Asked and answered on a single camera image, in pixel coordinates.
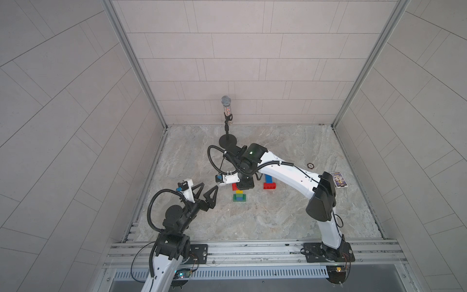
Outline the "green long lego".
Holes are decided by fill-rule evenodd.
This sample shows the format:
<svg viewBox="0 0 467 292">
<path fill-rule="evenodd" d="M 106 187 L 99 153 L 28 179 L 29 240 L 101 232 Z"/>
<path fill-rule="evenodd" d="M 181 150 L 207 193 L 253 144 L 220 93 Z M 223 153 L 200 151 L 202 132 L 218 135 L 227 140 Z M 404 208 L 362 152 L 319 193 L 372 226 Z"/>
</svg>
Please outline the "green long lego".
<svg viewBox="0 0 467 292">
<path fill-rule="evenodd" d="M 246 201 L 246 194 L 244 193 L 236 193 L 233 195 L 234 202 L 245 202 Z"/>
</svg>

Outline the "red long lego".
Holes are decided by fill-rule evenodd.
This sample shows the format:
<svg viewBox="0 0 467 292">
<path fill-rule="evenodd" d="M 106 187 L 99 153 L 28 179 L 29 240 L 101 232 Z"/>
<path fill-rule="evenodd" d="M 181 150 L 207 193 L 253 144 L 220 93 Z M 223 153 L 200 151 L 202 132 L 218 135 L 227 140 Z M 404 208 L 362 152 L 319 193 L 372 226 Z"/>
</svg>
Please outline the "red long lego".
<svg viewBox="0 0 467 292">
<path fill-rule="evenodd" d="M 270 182 L 270 183 L 265 182 L 265 183 L 263 184 L 263 188 L 264 188 L 265 190 L 274 190 L 274 189 L 276 189 L 276 187 L 277 187 L 277 185 L 276 185 L 275 182 Z"/>
</svg>

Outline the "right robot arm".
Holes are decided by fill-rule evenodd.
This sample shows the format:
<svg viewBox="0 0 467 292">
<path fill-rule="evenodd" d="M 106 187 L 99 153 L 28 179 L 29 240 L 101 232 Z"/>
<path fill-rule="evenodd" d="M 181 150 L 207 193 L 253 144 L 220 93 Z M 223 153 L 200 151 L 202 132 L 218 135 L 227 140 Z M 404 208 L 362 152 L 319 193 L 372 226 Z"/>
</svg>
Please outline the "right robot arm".
<svg viewBox="0 0 467 292">
<path fill-rule="evenodd" d="M 279 158 L 258 144 L 249 147 L 229 146 L 223 158 L 234 166 L 223 175 L 223 184 L 234 184 L 240 191 L 254 188 L 254 175 L 271 176 L 300 192 L 308 199 L 306 213 L 318 222 L 324 251 L 338 252 L 345 240 L 334 217 L 336 187 L 333 175 L 319 175 Z"/>
</svg>

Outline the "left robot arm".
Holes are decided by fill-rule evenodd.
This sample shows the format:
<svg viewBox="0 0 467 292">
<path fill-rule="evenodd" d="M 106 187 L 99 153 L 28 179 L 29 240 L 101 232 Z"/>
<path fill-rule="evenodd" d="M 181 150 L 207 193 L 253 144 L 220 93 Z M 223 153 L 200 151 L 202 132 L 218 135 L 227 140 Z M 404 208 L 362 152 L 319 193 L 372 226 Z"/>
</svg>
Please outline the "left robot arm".
<svg viewBox="0 0 467 292">
<path fill-rule="evenodd" d="M 159 235 L 150 251 L 149 275 L 144 282 L 143 292 L 167 292 L 173 282 L 178 267 L 190 257 L 190 237 L 184 231 L 196 218 L 199 211 L 207 212 L 216 206 L 218 186 L 202 193 L 204 183 L 189 186 L 187 181 L 180 182 L 174 190 L 162 189 L 156 192 L 147 210 L 147 221 L 152 230 Z M 178 197 L 184 206 L 172 205 L 165 212 L 163 227 L 152 222 L 152 207 L 156 199 L 165 193 Z"/>
</svg>

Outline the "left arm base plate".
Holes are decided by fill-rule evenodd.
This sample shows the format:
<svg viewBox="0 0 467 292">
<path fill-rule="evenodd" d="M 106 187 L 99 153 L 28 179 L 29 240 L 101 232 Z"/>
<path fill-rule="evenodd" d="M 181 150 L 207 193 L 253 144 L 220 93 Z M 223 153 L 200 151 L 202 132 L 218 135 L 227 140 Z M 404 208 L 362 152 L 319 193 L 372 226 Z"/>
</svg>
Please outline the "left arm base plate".
<svg viewBox="0 0 467 292">
<path fill-rule="evenodd" d="M 189 256 L 182 262 L 183 265 L 204 265 L 207 262 L 208 244 L 191 244 Z"/>
</svg>

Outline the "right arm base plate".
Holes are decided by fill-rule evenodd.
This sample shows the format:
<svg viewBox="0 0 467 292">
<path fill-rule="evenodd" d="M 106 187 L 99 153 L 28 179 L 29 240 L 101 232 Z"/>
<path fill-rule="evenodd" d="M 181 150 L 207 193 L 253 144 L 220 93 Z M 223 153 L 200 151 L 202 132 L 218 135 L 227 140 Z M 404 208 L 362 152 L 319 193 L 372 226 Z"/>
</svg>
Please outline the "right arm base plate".
<svg viewBox="0 0 467 292">
<path fill-rule="evenodd" d="M 306 257 L 308 263 L 315 262 L 354 262 L 355 256 L 350 243 L 341 243 L 338 249 L 333 249 L 322 243 L 304 243 L 300 252 Z"/>
</svg>

